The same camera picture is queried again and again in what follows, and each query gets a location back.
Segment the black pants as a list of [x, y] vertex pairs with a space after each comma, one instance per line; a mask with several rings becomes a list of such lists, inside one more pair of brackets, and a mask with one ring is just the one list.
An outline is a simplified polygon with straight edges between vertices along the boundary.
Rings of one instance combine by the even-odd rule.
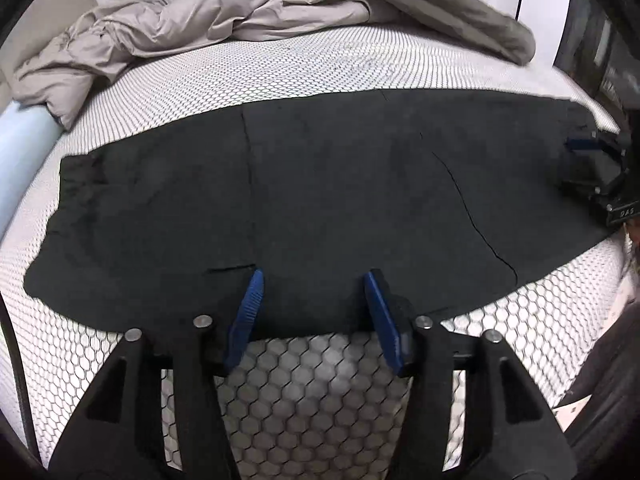
[[567, 100], [372, 90], [246, 103], [67, 156], [28, 296], [108, 332], [232, 318], [254, 271], [259, 337], [365, 330], [381, 270], [451, 318], [548, 275], [610, 230], [558, 161], [596, 125]]

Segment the dark wardrobe shelf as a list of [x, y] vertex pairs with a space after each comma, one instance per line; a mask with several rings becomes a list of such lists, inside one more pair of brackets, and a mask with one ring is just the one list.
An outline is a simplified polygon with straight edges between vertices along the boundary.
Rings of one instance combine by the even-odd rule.
[[554, 66], [626, 127], [639, 110], [639, 60], [596, 0], [570, 0]]

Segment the white textured mattress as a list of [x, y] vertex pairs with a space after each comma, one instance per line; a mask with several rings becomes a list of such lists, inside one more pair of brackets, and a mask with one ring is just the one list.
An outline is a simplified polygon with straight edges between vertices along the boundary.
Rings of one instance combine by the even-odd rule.
[[[408, 27], [357, 26], [270, 42], [227, 42], [133, 68], [88, 104], [74, 130], [34, 147], [38, 174], [1, 243], [1, 293], [20, 348], [39, 452], [48, 460], [118, 336], [57, 315], [24, 292], [58, 204], [68, 154], [166, 122], [248, 101], [393, 88], [488, 89], [585, 105], [615, 122], [554, 67], [524, 67]], [[447, 322], [506, 336], [547, 401], [557, 404], [626, 301], [627, 242], [616, 234], [540, 281]], [[379, 479], [405, 416], [407, 383], [378, 341], [324, 335], [254, 342], [219, 387], [233, 453], [247, 479]]]

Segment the light blue pillow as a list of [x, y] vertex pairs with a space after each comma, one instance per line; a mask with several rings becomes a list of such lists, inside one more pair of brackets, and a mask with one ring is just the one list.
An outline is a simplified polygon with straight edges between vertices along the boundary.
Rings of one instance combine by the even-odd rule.
[[63, 128], [45, 106], [9, 102], [1, 114], [0, 230], [4, 236], [15, 211]]

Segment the grey crumpled duvet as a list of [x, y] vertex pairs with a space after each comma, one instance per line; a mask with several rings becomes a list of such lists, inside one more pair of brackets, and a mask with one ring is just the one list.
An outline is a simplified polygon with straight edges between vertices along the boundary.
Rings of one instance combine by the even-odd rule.
[[114, 82], [140, 60], [403, 15], [518, 65], [536, 53], [525, 25], [482, 0], [107, 0], [17, 66], [10, 88], [14, 101], [47, 107], [70, 129], [95, 84]]

